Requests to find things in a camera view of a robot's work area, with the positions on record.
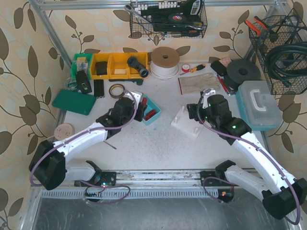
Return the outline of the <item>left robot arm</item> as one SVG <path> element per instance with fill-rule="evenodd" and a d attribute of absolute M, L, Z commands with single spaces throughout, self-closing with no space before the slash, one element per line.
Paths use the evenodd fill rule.
<path fill-rule="evenodd" d="M 71 160 L 92 145 L 106 141 L 130 124 L 138 114 L 143 93 L 124 91 L 113 108 L 88 128 L 63 140 L 42 141 L 30 162 L 30 184 L 53 190 L 64 181 L 80 181 L 85 186 L 105 186 L 108 182 L 102 170 L 90 160 L 72 163 Z"/>

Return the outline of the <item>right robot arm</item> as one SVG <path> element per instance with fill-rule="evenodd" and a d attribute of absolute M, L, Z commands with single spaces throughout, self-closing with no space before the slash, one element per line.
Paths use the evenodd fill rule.
<path fill-rule="evenodd" d="M 279 164 L 260 144 L 247 123 L 232 115 L 224 96 L 215 94 L 213 89 L 202 91 L 199 101 L 188 104 L 187 110 L 190 119 L 243 153 L 259 173 L 259 176 L 254 176 L 233 161 L 226 160 L 216 166 L 214 176 L 204 175 L 201 185 L 205 187 L 210 180 L 217 180 L 231 187 L 239 186 L 257 197 L 275 219 L 286 219 L 298 225 L 301 205 L 307 197 L 306 179 L 297 179 Z"/>

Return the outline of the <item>light blue plastic box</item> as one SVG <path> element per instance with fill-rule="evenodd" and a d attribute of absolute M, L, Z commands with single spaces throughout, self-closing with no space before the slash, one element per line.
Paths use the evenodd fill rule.
<path fill-rule="evenodd" d="M 144 116 L 142 121 L 145 125 L 148 126 L 160 117 L 161 109 L 146 94 L 143 95 L 143 98 L 146 99 L 147 107 L 144 111 Z"/>

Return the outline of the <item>long red spring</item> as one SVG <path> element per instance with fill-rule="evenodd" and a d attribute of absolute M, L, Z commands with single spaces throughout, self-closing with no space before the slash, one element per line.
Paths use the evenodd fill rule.
<path fill-rule="evenodd" d="M 146 97 L 143 97 L 142 101 L 141 101 L 141 105 L 143 107 L 147 107 L 147 98 Z"/>

